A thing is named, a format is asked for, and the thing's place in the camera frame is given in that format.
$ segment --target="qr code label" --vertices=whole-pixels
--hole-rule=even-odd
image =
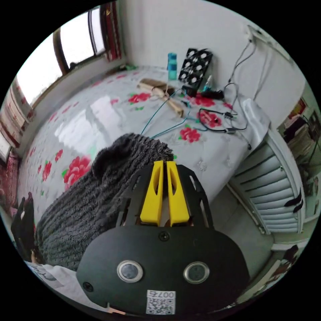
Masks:
[[[147,291],[146,314],[175,314],[175,291]]]

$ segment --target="floral bedspread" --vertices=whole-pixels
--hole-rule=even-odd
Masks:
[[[90,170],[102,148],[125,133],[140,134],[145,128],[163,102],[137,88],[142,78],[166,81],[167,72],[139,68],[109,76],[66,101],[42,126],[23,158],[18,182],[19,200],[32,192],[36,223],[56,198]],[[154,137],[179,125],[157,139],[173,149],[178,164],[196,173],[211,200],[248,155],[249,142],[253,149],[260,143],[256,127],[264,127],[260,132],[266,132],[269,122],[258,106],[250,103],[244,109],[248,125],[242,134],[204,131],[198,117],[210,129],[223,129],[228,124],[219,114],[200,111],[201,107],[224,112],[230,111],[231,105],[202,98],[199,94],[190,98],[178,92],[175,99],[181,102],[188,118],[179,118],[165,104],[143,134]],[[238,108],[235,110],[239,116],[233,125],[243,128],[246,120]]]

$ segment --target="screw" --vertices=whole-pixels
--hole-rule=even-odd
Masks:
[[[163,232],[159,233],[158,238],[161,241],[166,242],[166,241],[168,241],[170,239],[170,235],[167,232],[163,231]]]
[[[88,283],[88,282],[84,282],[83,283],[83,288],[87,291],[87,292],[93,292],[94,288],[93,286]]]

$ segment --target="gray fuzzy blanket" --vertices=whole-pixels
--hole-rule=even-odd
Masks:
[[[126,134],[101,150],[91,170],[56,199],[35,232],[42,262],[76,271],[89,243],[115,227],[121,197],[132,176],[154,161],[172,161],[172,150],[159,140]]]

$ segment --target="small bottle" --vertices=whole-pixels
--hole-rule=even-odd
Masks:
[[[176,80],[177,79],[177,55],[173,52],[168,54],[168,80]]]
[[[212,90],[213,87],[213,77],[212,75],[210,75],[207,79],[207,82],[203,88],[203,91],[208,91],[208,90]]]

